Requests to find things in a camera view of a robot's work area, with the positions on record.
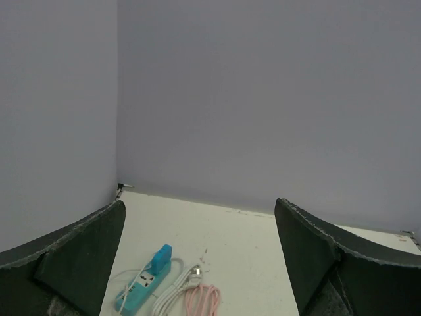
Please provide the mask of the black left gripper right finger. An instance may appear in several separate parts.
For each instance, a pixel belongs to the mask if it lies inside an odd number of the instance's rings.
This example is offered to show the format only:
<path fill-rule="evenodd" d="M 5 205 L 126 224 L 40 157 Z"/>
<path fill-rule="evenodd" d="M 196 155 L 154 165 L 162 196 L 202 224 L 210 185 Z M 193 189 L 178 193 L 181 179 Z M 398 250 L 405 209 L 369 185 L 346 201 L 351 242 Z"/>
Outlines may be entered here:
<path fill-rule="evenodd" d="M 274 215 L 300 315 L 419 315 L 420 256 L 278 199 Z"/>

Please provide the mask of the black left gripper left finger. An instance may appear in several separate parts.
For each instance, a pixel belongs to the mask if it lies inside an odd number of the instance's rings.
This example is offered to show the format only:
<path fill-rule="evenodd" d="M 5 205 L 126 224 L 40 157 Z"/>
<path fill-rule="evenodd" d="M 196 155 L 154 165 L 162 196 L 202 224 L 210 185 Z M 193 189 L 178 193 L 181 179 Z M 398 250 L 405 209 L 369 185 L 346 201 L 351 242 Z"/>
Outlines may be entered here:
<path fill-rule="evenodd" d="M 115 201 L 1 252 L 1 314 L 98 315 L 125 218 Z"/>

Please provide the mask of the teal power strip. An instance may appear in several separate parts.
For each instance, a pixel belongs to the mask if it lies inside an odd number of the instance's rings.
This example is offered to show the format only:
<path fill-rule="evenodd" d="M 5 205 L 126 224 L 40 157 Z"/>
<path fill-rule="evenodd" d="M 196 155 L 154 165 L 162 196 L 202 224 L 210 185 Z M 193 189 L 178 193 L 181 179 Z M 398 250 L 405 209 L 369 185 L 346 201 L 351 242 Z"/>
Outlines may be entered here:
<path fill-rule="evenodd" d="M 135 280 L 129 282 L 128 290 L 123 290 L 116 297 L 114 308 L 119 315 L 133 316 L 155 292 L 157 287 L 171 271 L 171 261 L 154 275 L 151 269 L 144 270 Z"/>

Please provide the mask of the blue plug adapter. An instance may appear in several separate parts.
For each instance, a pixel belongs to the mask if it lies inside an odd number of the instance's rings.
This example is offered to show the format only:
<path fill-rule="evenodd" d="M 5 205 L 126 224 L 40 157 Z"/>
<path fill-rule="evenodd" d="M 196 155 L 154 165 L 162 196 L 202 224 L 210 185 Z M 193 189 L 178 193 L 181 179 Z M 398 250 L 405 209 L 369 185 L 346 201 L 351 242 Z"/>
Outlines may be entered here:
<path fill-rule="evenodd" d="M 172 246 L 164 244 L 161 249 L 154 254 L 151 260 L 151 274 L 158 275 L 164 266 L 172 259 Z"/>

